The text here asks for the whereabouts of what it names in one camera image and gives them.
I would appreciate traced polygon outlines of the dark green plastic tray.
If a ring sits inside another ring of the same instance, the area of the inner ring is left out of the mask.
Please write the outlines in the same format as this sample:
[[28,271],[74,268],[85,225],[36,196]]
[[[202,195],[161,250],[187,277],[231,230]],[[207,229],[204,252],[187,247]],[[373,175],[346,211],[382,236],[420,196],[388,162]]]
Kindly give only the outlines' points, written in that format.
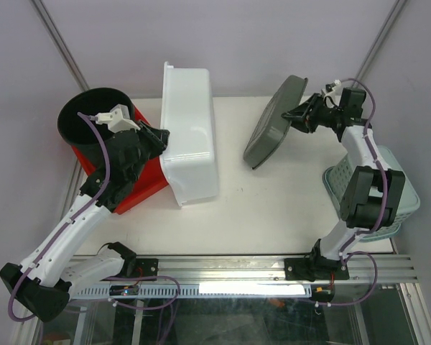
[[288,76],[263,110],[243,153],[252,170],[265,163],[283,142],[290,120],[282,115],[300,105],[307,83],[307,78]]

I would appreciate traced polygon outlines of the white plastic tub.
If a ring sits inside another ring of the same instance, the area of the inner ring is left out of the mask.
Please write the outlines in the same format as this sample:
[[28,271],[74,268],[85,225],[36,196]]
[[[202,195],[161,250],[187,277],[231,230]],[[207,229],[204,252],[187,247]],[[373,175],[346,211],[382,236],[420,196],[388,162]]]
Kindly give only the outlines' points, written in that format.
[[160,128],[170,132],[159,160],[177,204],[216,197],[216,126],[208,70],[164,64]]

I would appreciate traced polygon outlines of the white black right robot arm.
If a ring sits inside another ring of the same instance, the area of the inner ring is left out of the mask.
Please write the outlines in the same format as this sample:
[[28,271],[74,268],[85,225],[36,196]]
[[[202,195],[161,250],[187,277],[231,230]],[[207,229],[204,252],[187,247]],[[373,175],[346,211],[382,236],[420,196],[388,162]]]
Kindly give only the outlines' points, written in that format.
[[329,96],[315,93],[282,115],[306,134],[319,126],[332,129],[354,166],[340,200],[338,223],[303,258],[285,260],[289,280],[347,279],[351,248],[395,220],[406,178],[382,159],[376,147],[370,121],[362,117],[366,96],[363,89],[344,88],[339,104],[329,107]]

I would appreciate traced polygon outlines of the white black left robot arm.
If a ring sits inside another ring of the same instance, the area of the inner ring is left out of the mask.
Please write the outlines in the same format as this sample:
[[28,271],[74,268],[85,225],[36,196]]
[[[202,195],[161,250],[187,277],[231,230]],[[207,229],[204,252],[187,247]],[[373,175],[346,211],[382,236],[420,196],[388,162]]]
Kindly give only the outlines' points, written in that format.
[[114,242],[90,259],[70,266],[72,256],[88,235],[132,193],[148,161],[167,148],[170,133],[144,121],[120,125],[101,123],[92,116],[60,120],[61,137],[94,160],[95,170],[80,188],[69,211],[48,237],[19,264],[6,263],[0,278],[10,293],[8,315],[19,302],[32,318],[49,322],[61,314],[81,290],[112,277],[132,278],[136,253]]

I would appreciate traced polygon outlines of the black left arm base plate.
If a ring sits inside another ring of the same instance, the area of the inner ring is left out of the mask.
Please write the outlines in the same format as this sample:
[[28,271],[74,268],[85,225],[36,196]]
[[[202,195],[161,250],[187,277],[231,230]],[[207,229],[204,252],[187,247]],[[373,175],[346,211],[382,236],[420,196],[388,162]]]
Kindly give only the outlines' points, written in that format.
[[151,281],[157,279],[159,260],[157,258],[136,258],[125,263],[121,276],[137,281],[140,277],[151,277]]

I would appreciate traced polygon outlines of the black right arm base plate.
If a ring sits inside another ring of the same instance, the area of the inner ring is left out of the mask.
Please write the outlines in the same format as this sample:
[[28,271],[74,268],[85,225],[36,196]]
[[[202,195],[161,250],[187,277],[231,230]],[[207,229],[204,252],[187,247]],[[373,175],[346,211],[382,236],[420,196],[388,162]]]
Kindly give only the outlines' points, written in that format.
[[347,267],[343,267],[339,261],[324,260],[313,261],[310,258],[286,258],[284,259],[285,279],[288,281],[304,280],[314,282],[316,280],[348,280]]

